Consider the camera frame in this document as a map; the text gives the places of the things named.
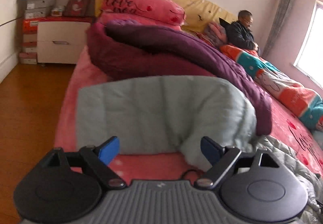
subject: bed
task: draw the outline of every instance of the bed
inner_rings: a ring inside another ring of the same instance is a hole
[[[174,0],[187,13],[183,29],[200,32],[203,27],[218,20],[219,17],[231,22],[236,17],[205,0]],[[96,0],[96,14],[102,0]],[[94,66],[88,54],[88,48],[83,49],[74,73],[68,85],[65,99],[57,126],[55,146],[63,147],[65,151],[75,151],[76,130],[75,113],[78,90],[95,84],[112,81],[112,78]],[[288,147],[291,152],[313,173],[323,176],[323,151],[313,139],[311,133],[288,109],[272,98],[272,132],[271,137]],[[158,155],[118,155],[109,165],[128,183],[132,179],[178,179],[181,174],[192,166],[188,165],[182,154]],[[196,173],[188,175],[196,179]]]

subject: black jacket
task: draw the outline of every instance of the black jacket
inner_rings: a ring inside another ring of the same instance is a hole
[[[254,36],[250,32],[250,30],[248,30],[239,21],[232,22],[232,24],[226,28],[226,32],[229,42],[233,45],[241,49],[254,49]]]

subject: pink wall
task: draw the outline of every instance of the pink wall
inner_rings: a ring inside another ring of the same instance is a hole
[[[303,45],[315,3],[316,0],[295,0],[291,14],[266,59],[290,78],[314,89],[323,97],[323,89],[293,66]]]

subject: drawer handle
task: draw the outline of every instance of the drawer handle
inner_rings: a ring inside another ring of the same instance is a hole
[[[53,41],[55,45],[69,45],[69,42],[67,41]]]

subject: nightstand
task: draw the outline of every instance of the nightstand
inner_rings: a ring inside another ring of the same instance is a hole
[[[38,23],[37,62],[76,64],[91,18],[48,17]]]

